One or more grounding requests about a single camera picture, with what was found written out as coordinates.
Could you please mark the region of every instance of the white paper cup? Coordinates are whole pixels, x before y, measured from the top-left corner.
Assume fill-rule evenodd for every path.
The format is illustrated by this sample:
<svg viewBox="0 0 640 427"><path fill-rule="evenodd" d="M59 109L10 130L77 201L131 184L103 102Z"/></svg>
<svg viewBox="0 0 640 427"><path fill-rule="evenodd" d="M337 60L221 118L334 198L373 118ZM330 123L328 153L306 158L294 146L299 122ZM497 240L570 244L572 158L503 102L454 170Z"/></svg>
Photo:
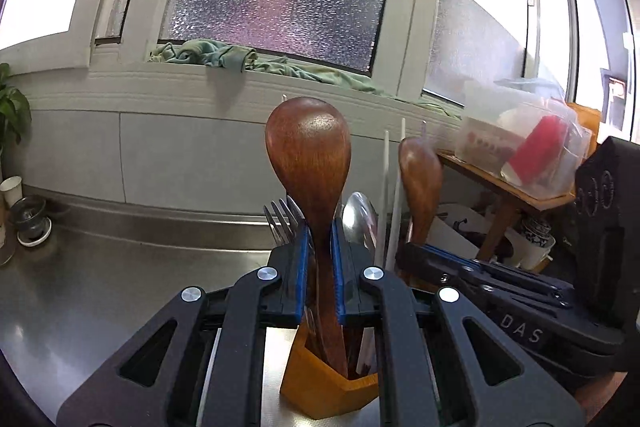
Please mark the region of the white paper cup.
<svg viewBox="0 0 640 427"><path fill-rule="evenodd" d="M11 176L0 183L0 192L4 197L4 201L9 208L14 203L22 199L22 178L20 176Z"/></svg>

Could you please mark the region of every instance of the wooden spoon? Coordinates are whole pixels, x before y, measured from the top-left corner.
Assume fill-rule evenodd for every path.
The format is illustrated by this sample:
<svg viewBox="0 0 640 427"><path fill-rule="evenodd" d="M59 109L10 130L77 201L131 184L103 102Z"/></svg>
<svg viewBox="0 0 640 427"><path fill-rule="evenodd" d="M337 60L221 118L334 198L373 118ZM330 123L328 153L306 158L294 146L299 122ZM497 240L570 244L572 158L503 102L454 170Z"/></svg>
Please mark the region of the wooden spoon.
<svg viewBox="0 0 640 427"><path fill-rule="evenodd" d="M400 176L409 204L413 230L411 242L423 245L436 216L442 187L442 165L421 137L405 138L398 148Z"/></svg>
<svg viewBox="0 0 640 427"><path fill-rule="evenodd" d="M265 129L276 176L300 206L316 250L316 329L323 359L347 377L342 328L335 316L330 232L351 163L349 127L315 98L292 98L273 110Z"/></svg>

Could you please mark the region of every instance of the green plant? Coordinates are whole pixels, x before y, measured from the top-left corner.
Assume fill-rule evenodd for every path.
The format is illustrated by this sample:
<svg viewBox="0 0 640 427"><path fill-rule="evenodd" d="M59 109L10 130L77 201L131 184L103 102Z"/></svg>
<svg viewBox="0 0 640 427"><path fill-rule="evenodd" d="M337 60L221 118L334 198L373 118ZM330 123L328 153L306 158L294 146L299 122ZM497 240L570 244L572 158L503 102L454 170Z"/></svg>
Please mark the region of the green plant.
<svg viewBox="0 0 640 427"><path fill-rule="evenodd" d="M10 75L9 64L0 64L0 150L11 136L15 137L16 143L20 143L31 124L31 109L27 98L17 87L6 85Z"/></svg>

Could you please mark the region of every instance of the white saucer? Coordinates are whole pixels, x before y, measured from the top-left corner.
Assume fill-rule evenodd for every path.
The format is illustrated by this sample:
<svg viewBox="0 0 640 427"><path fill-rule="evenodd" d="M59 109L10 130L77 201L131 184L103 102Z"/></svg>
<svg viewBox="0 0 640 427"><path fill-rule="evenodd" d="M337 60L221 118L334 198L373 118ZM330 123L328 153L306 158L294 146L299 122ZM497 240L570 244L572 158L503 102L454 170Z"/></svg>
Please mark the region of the white saucer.
<svg viewBox="0 0 640 427"><path fill-rule="evenodd" d="M25 248L37 247L37 245L44 243L47 237L49 237L49 235L51 234L51 229L53 228L49 217L45 217L44 219L47 224L45 226L44 233L39 238L34 239L33 241L25 241L20 237L20 232L18 232L18 243L20 243Z"/></svg>

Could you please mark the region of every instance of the fork tine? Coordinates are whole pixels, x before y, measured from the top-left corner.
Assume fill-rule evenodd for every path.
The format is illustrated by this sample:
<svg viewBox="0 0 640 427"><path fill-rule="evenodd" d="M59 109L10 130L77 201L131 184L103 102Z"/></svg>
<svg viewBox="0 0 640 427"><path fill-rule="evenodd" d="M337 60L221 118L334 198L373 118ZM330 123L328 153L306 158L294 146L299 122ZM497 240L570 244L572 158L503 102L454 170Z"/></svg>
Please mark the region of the fork tine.
<svg viewBox="0 0 640 427"><path fill-rule="evenodd" d="M282 215L282 211L277 206L275 201L271 201L271 206L273 207L273 211L276 213L276 217L280 222L280 227L283 229L285 235L287 236L288 241L285 241L285 243L293 243L293 232L291 232L287 221L285 221L284 216Z"/></svg>
<svg viewBox="0 0 640 427"><path fill-rule="evenodd" d="M287 194L287 206L289 207L289 210L293 213L298 223L300 223L300 221L305 219L305 215L302 213L302 210L300 210L300 207L297 206L296 202L288 194Z"/></svg>
<svg viewBox="0 0 640 427"><path fill-rule="evenodd" d="M291 228L291 232L295 235L295 233L298 231L298 220L294 217L291 210L289 210L287 203L285 203L282 198L278 200L278 203L282 207L284 213L287 214L287 217L289 218L289 225Z"/></svg>
<svg viewBox="0 0 640 427"><path fill-rule="evenodd" d="M267 218L267 223L269 223L269 228L271 229L271 235L273 235L273 240L276 242L276 245L278 247L281 247L282 245L285 244L285 240L280 235L280 230L278 230L278 227L276 227L276 223L273 220L273 216L271 216L271 213L269 212L269 209L267 208L266 205L262 207L262 211L264 212L264 217Z"/></svg>

